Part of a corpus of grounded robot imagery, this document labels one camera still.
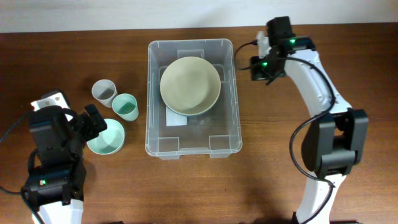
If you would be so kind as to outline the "mint green small bowl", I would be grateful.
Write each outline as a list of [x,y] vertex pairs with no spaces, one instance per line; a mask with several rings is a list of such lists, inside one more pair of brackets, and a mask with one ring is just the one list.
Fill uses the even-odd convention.
[[87,142],[89,149],[95,154],[110,155],[118,152],[124,145],[125,130],[115,119],[105,119],[107,129],[100,132],[97,138]]

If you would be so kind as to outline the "mint green plastic cup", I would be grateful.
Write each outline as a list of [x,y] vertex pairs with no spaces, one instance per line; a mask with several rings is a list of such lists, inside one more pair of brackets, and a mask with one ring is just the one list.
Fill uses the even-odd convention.
[[134,121],[139,116],[136,98],[127,93],[122,93],[114,98],[112,109],[125,121]]

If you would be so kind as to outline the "grey plastic cup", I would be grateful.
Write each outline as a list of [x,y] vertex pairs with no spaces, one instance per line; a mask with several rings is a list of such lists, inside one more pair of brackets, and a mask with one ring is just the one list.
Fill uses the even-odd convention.
[[102,105],[112,107],[113,100],[118,96],[116,85],[107,79],[98,80],[91,88],[91,94]]

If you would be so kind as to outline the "dark blue bowl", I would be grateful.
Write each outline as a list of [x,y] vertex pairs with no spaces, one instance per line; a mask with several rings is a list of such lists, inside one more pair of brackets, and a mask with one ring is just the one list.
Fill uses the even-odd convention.
[[218,101],[217,96],[161,95],[164,104],[171,111],[184,116],[200,116],[207,113]]

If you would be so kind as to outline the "cream bowl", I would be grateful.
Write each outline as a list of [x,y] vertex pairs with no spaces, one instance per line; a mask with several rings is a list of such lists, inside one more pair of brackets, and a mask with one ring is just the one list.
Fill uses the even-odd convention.
[[200,57],[183,57],[172,62],[160,79],[160,94],[175,113],[196,116],[211,109],[221,93],[216,68]]

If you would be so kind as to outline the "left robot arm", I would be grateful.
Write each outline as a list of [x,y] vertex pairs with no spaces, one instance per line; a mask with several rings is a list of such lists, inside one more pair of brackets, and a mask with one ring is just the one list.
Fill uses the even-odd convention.
[[35,223],[81,223],[86,169],[83,150],[107,125],[95,105],[77,114],[48,106],[29,117],[36,148],[28,159],[21,197]]

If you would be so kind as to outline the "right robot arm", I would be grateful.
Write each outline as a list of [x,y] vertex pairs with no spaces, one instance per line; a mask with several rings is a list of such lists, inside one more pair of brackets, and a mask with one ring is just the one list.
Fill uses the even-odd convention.
[[[311,38],[276,17],[253,44],[255,81],[290,77],[310,114],[301,146],[307,177],[293,223],[328,223],[336,193],[363,154],[369,119],[338,93]],[[148,46],[145,149],[163,160],[207,154],[228,157],[243,140],[236,88],[237,50],[228,39],[155,40]]]

